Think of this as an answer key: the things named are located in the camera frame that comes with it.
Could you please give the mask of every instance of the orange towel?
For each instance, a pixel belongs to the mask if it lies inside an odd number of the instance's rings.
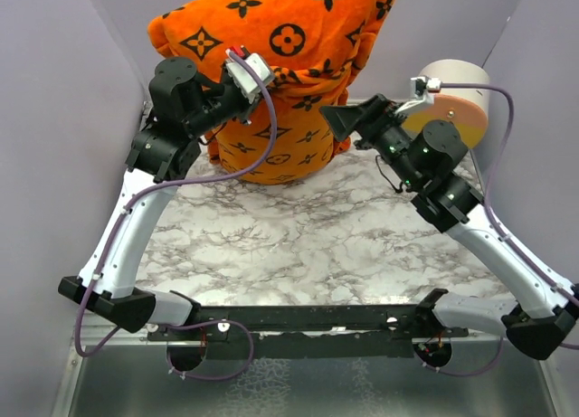
[[[194,0],[155,18],[148,33],[165,56],[185,56],[218,81],[225,50],[244,45],[272,67],[278,139],[270,157],[245,180],[275,185],[314,173],[350,146],[335,141],[319,114],[343,105],[364,69],[394,0]],[[252,124],[232,120],[206,136],[209,157],[228,172],[249,166],[268,142],[262,102]]]

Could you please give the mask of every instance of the marble surface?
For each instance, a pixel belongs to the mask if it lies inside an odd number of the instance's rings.
[[[352,149],[292,185],[181,187],[147,247],[139,287],[205,305],[404,303],[440,287],[505,296],[478,259],[422,220],[409,194],[394,192],[374,159]],[[219,171],[202,156],[189,176]],[[478,183],[469,157],[458,172]]]

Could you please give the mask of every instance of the round container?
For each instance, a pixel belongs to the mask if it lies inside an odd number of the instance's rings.
[[[418,76],[438,78],[442,82],[489,84],[488,74],[476,64],[461,60],[439,60],[426,66]],[[420,133],[432,120],[447,120],[456,126],[468,148],[474,148],[489,125],[489,91],[477,89],[442,89],[428,109],[412,114],[404,122],[406,130]]]

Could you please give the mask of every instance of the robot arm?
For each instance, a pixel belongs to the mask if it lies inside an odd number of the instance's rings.
[[[401,105],[376,95],[355,107],[322,108],[322,114],[337,140],[356,131],[361,137],[356,148],[374,148],[403,181],[406,191],[416,193],[412,203],[418,214],[474,253],[514,296],[510,300],[476,299],[437,289],[422,302],[432,314],[430,321],[441,328],[465,327],[507,336],[524,354],[546,359],[574,327],[577,308],[509,247],[493,228],[482,195],[454,173],[468,153],[454,125],[434,120],[414,140],[402,128],[407,114],[417,106],[427,106],[432,101],[428,95],[440,86],[439,81],[415,78],[410,102]],[[576,295],[572,282],[548,268],[514,236],[508,237],[518,242],[559,288]]]
[[[235,51],[266,85],[273,80],[261,56],[243,48]],[[78,277],[64,278],[59,286],[62,295],[80,304],[90,283],[96,282],[87,308],[129,332],[147,323],[181,326],[196,306],[176,293],[135,288],[151,234],[177,191],[177,186],[154,188],[185,179],[201,154],[199,137],[231,118],[247,122],[260,99],[257,83],[231,59],[223,65],[219,83],[198,72],[186,58],[166,59],[157,65],[149,91],[153,108],[147,124],[133,138],[119,199],[97,249]],[[147,190],[149,194],[126,209],[134,195]],[[121,215],[126,217],[119,224]],[[110,238],[113,231],[116,237]]]

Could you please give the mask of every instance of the gray wall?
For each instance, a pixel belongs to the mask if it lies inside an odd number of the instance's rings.
[[[191,0],[94,0],[106,23],[140,71],[151,79],[159,56],[147,25]],[[397,0],[352,98],[382,92],[406,98],[408,79],[428,63],[458,58],[481,65],[499,38],[518,0]]]
[[[495,185],[498,216],[539,257],[579,282],[579,0],[521,0],[486,64],[514,96],[515,127]],[[504,100],[493,96],[489,132],[475,153],[483,174],[504,133]],[[569,342],[579,343],[579,327]],[[556,365],[579,408],[579,353]]]
[[[142,89],[89,0],[0,0],[0,415],[49,415],[74,307],[57,292],[116,200]]]

